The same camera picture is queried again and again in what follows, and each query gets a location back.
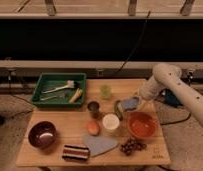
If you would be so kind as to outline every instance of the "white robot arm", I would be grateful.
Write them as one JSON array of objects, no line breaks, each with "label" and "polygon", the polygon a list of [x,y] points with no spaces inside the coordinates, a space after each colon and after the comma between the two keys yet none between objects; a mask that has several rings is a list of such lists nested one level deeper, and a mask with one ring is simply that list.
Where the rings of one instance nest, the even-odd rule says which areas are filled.
[{"label": "white robot arm", "polygon": [[153,68],[153,76],[140,87],[139,95],[144,100],[152,100],[161,90],[168,88],[203,127],[203,96],[185,84],[180,76],[179,67],[159,63]]}]

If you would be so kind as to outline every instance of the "floor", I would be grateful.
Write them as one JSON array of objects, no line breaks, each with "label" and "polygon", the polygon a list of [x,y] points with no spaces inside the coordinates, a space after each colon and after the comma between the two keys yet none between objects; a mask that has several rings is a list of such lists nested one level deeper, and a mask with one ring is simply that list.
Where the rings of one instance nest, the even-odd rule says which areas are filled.
[{"label": "floor", "polygon": [[[29,99],[28,95],[19,97]],[[185,118],[188,112],[155,102],[161,123]],[[6,122],[0,126],[0,171],[39,171],[39,168],[18,168],[15,163],[31,113],[32,106],[10,95],[0,95],[0,114]],[[193,117],[176,125],[163,126],[163,133],[171,157],[171,169],[182,171],[203,171],[203,129]],[[92,167],[92,168],[51,168],[52,171],[137,171],[141,167]],[[145,171],[161,171],[149,166]]]}]

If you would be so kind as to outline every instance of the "green tray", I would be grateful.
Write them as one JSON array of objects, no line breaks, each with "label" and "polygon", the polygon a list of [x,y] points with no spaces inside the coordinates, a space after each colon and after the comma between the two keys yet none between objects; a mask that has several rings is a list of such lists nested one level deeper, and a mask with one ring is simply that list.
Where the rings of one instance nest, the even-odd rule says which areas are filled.
[{"label": "green tray", "polygon": [[[78,82],[79,88],[83,90],[82,96],[75,103],[68,103],[70,98],[76,92],[74,89],[64,89],[52,93],[42,94],[43,90],[49,90],[54,87],[64,86],[67,80]],[[79,108],[82,106],[85,99],[86,74],[84,73],[44,73],[41,74],[37,82],[34,94],[31,98],[31,103],[37,107],[73,107]],[[53,98],[45,101],[40,101],[40,97],[58,96],[65,93],[64,97]]]}]

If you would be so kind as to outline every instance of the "wooden bowl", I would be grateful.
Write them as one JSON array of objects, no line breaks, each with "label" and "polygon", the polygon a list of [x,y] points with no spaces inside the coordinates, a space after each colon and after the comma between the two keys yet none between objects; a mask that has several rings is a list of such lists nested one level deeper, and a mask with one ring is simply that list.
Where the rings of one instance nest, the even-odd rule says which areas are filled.
[{"label": "wooden bowl", "polygon": [[48,121],[42,121],[33,126],[28,135],[30,144],[37,148],[46,148],[56,139],[56,128]]},{"label": "wooden bowl", "polygon": [[151,138],[157,129],[157,121],[144,112],[133,112],[128,119],[129,132],[138,139]]}]

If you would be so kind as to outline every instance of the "red object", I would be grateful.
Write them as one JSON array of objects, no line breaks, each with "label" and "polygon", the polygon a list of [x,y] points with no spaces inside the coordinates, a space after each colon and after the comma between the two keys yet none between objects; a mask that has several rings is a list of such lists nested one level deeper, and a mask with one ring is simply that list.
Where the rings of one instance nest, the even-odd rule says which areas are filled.
[{"label": "red object", "polygon": [[133,112],[128,119],[129,132],[138,139],[152,137],[157,129],[157,121],[144,112]]}]

